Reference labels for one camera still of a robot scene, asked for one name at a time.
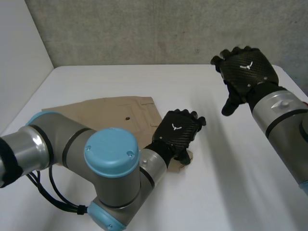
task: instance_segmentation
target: blue end cap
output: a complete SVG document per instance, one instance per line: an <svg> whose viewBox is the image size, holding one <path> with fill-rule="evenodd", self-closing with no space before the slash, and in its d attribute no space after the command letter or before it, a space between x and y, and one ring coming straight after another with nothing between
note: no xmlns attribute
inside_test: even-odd
<svg viewBox="0 0 308 231"><path fill-rule="evenodd" d="M28 126L29 124L31 124L33 122L33 120L35 120L36 118L38 118L39 116L42 116L44 114L47 114L47 113L58 113L58 112L54 112L54 111L44 111L44 112L39 112L39 113L36 113L34 116L32 116L32 118L29 120L28 123L26 123L26 126Z"/></svg>
<svg viewBox="0 0 308 231"><path fill-rule="evenodd" d="M94 133L85 145L85 160L96 174L119 178L131 173L139 164L136 138L121 128Z"/></svg>
<svg viewBox="0 0 308 231"><path fill-rule="evenodd" d="M94 222L106 231L122 231L126 229L125 225L120 223L94 202L91 202L87 211Z"/></svg>
<svg viewBox="0 0 308 231"><path fill-rule="evenodd" d="M304 183L301 183L300 185L299 185L299 187L302 189L302 190L304 190L304 192L307 194L307 196L308 196L308 181L305 181Z"/></svg>

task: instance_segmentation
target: robotic arm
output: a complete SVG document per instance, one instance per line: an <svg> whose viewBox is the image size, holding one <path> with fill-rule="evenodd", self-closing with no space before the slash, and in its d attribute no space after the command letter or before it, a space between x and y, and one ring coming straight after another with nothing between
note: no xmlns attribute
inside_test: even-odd
<svg viewBox="0 0 308 231"><path fill-rule="evenodd" d="M38 113L16 133L0 138L0 186L58 163L94 185L97 197L87 209L92 219L105 230L122 231L170 160L189 163L186 148L204 125L196 112L169 111L153 142L140 151L124 129L94 131L59 113Z"/></svg>
<svg viewBox="0 0 308 231"><path fill-rule="evenodd" d="M252 116L308 195L308 106L278 86L278 76L257 48L223 50L211 64L221 73L229 97L222 114L248 103Z"/></svg>

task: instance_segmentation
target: concrete wall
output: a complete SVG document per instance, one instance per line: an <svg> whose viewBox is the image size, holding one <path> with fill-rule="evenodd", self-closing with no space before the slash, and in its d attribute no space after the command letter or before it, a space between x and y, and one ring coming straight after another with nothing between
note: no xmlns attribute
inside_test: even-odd
<svg viewBox="0 0 308 231"><path fill-rule="evenodd" d="M260 48L308 93L307 0L26 0L55 67L208 64Z"/></svg>

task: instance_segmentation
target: black cable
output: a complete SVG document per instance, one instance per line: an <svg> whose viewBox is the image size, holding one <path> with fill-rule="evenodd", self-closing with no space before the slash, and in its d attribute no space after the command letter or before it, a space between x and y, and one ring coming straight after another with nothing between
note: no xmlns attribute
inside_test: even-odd
<svg viewBox="0 0 308 231"><path fill-rule="evenodd" d="M29 180L38 188L38 191L40 192L40 194L46 199L48 200L51 204L53 204L55 207L57 207L58 209L65 211L65 212L70 212L70 213L77 213L78 215L83 215L85 213L87 213L87 208L84 205L75 205L73 203L71 203L70 201L68 201L57 189L53 176L52 176L52 168L50 167L49 169L49 179L51 181L51 185L54 189L54 191L56 192L56 194L61 198L62 201L58 201L55 198L53 198L42 186L42 184L40 183L40 172L37 171L38 175L36 176L33 172L30 172L29 174L27 174L26 176L29 178Z"/></svg>
<svg viewBox="0 0 308 231"><path fill-rule="evenodd" d="M29 180L30 180L36 187L38 186L38 184L36 183L36 181L35 181L29 174L27 174L26 176L29 178Z"/></svg>
<svg viewBox="0 0 308 231"><path fill-rule="evenodd" d="M73 204L72 202L70 202L69 200L67 200L57 189L56 184L54 183L53 180L53 175L52 175L52 166L49 167L49 180L51 182L51 185L53 187L53 190L56 192L56 194L58 195L58 197L65 203L67 203L68 205L74 206L74 207L78 207L76 204Z"/></svg>
<svg viewBox="0 0 308 231"><path fill-rule="evenodd" d="M61 201L58 201L56 199L54 199L45 189L44 187L41 185L40 183L40 172L37 171L38 173L38 191L40 192L40 194L42 194L43 197L45 197L46 200L48 200L51 204L53 204L54 206L56 206L58 209L61 209L63 211L66 211L66 212L71 212L71 213L76 213L77 212L77 209L66 204L66 203L63 203Z"/></svg>

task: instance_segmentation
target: black carbon fiber hand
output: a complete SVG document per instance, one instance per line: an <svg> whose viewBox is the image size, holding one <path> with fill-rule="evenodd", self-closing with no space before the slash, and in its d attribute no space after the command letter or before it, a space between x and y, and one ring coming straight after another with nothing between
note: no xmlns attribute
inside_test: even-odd
<svg viewBox="0 0 308 231"><path fill-rule="evenodd" d="M206 125L204 117L198 118L196 112L189 113L188 110L169 111L153 135L154 142L164 142L172 150L174 157L186 154L191 141L202 126Z"/></svg>
<svg viewBox="0 0 308 231"><path fill-rule="evenodd" d="M240 104L247 102L247 94L258 84L269 82L278 85L274 68L258 48L235 47L231 52L223 50L220 56L222 58L215 56L211 64L221 73L229 91L223 115L230 116Z"/></svg>

